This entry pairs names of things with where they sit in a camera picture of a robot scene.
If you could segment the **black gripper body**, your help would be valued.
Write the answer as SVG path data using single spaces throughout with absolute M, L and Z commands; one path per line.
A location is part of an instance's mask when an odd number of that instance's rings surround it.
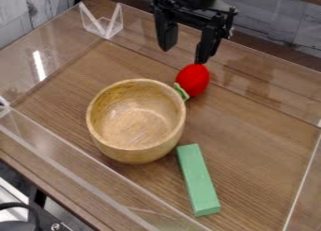
M 176 23 L 195 29 L 200 30 L 209 22 L 219 23 L 224 29 L 223 38 L 231 36 L 232 19 L 237 14 L 237 9 L 223 0 L 152 0 L 152 14 L 155 7 L 168 11 Z

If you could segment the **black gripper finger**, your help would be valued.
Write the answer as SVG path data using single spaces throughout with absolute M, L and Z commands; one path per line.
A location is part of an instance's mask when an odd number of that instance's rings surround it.
M 159 7 L 153 8 L 155 31 L 157 45 L 167 52 L 176 44 L 177 40 L 177 24 L 171 18 L 171 13 Z
M 195 64 L 207 63 L 208 59 L 215 55 L 223 36 L 224 29 L 216 22 L 209 22 L 200 28 L 200 40 L 195 48 Z

